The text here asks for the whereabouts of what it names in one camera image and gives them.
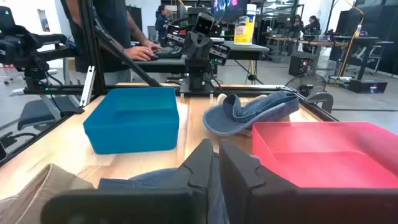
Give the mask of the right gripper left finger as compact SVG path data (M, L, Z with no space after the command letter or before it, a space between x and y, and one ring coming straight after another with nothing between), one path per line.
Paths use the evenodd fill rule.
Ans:
M213 144L203 139L180 166L182 182L189 187L206 189L210 178Z

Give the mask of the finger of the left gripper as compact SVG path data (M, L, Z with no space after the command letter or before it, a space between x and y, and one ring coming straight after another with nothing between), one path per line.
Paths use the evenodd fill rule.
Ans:
M198 34L197 57L208 58L213 41L204 34Z
M189 58L198 58L198 38L199 35L193 31L188 31L184 41L185 55Z

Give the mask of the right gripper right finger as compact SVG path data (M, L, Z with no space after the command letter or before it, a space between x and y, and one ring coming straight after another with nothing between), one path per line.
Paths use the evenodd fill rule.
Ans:
M295 223L296 185L231 141L220 142L220 179L230 223Z

